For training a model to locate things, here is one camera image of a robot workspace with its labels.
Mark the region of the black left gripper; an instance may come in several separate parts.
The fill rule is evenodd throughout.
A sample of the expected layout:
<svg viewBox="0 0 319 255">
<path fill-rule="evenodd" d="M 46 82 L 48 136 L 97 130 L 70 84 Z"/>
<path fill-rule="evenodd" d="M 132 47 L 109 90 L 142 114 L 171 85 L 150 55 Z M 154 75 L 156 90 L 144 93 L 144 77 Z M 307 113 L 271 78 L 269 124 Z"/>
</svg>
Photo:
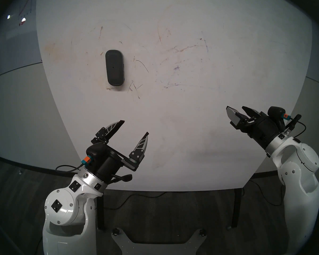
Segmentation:
<svg viewBox="0 0 319 255">
<path fill-rule="evenodd" d="M 107 144 L 124 123 L 124 120 L 120 120 L 107 127 L 102 127 L 96 133 L 95 144 L 100 142 Z M 104 148 L 102 152 L 97 153 L 94 156 L 94 162 L 95 166 L 98 168 L 96 171 L 98 178 L 102 181 L 131 181 L 132 174 L 119 176 L 116 173 L 123 166 L 132 171 L 137 170 L 138 165 L 144 158 L 148 143 L 148 135 L 149 133 L 146 132 L 134 150 L 129 154 L 129 158 L 112 148 Z"/>
</svg>

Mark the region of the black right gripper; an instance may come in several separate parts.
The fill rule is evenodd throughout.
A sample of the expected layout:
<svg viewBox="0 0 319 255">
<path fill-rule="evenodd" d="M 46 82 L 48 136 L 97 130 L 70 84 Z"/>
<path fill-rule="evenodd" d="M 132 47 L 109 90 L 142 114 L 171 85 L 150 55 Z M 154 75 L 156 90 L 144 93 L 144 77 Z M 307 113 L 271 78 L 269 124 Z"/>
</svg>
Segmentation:
<svg viewBox="0 0 319 255">
<path fill-rule="evenodd" d="M 261 116 L 260 112 L 246 106 L 242 106 L 242 109 L 249 118 L 230 106 L 226 107 L 230 124 L 254 139 L 264 150 L 285 130 L 285 123 L 281 117 L 277 119 L 267 115 Z"/>
</svg>

